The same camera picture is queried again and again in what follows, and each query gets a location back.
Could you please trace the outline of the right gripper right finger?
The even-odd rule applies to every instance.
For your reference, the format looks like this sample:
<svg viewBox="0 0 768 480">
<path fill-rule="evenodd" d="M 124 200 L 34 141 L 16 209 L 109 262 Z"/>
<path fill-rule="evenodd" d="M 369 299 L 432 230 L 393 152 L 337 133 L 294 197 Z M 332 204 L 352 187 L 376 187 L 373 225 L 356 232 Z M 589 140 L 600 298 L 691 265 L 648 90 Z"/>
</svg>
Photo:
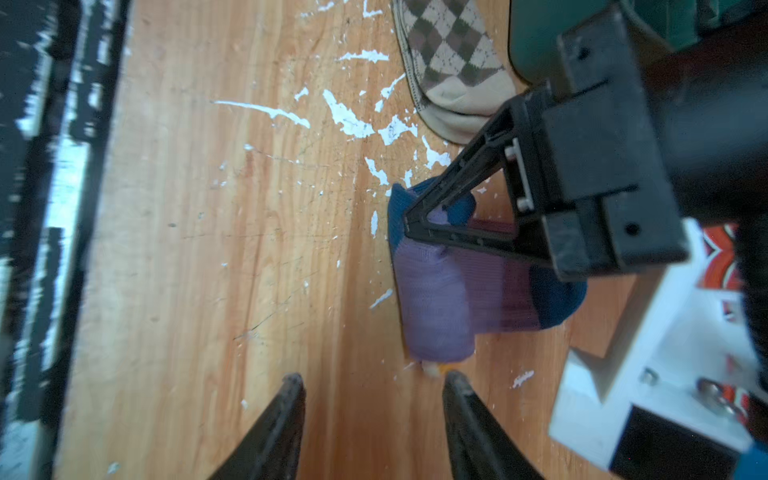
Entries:
<svg viewBox="0 0 768 480">
<path fill-rule="evenodd" d="M 445 375 L 442 392 L 449 461 L 455 479 L 540 479 L 463 373 Z"/>
</svg>

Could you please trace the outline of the purple sock yellow cuff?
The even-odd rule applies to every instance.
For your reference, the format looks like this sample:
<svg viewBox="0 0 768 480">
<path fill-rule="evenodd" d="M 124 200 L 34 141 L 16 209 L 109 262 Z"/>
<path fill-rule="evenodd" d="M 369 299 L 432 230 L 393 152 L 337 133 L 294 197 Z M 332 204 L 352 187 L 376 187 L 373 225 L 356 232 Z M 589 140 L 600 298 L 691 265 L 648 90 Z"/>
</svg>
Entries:
<svg viewBox="0 0 768 480">
<path fill-rule="evenodd" d="M 393 186 L 388 241 L 404 344 L 422 364 L 458 363 L 480 334 L 561 325 L 586 298 L 585 282 L 563 282 L 550 268 L 407 237 L 404 216 L 431 184 Z"/>
</svg>

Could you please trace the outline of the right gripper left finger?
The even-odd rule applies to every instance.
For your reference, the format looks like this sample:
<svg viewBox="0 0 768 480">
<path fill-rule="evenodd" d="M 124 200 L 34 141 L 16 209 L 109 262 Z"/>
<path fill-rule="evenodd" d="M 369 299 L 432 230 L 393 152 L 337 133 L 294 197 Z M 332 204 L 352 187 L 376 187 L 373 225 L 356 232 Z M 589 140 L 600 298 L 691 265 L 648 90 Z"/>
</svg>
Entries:
<svg viewBox="0 0 768 480">
<path fill-rule="evenodd" d="M 295 479 L 305 407 L 301 375 L 286 375 L 268 406 L 210 479 Z"/>
</svg>

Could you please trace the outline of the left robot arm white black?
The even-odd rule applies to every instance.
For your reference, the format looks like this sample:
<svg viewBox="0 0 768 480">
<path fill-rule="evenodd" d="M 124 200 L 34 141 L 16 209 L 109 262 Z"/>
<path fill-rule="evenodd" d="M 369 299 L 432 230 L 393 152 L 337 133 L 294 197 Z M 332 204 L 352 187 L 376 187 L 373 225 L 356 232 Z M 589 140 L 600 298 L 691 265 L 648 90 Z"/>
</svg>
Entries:
<svg viewBox="0 0 768 480">
<path fill-rule="evenodd" d="M 561 34 L 560 84 L 507 100 L 406 211 L 414 240 L 552 267 L 563 280 L 688 259 L 682 222 L 732 224 L 767 360 L 767 5 L 643 59 L 610 5 Z"/>
</svg>

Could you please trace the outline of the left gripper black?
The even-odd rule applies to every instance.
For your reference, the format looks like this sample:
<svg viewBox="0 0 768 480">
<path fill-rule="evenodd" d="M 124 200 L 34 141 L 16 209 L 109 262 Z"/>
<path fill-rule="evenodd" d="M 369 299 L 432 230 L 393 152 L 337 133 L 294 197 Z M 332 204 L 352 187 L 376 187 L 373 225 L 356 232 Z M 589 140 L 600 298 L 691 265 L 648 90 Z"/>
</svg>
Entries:
<svg viewBox="0 0 768 480">
<path fill-rule="evenodd" d="M 552 262 L 563 280 L 687 261 L 622 8 L 609 4 L 557 44 L 558 81 L 503 103 L 406 210 L 405 236 Z"/>
</svg>

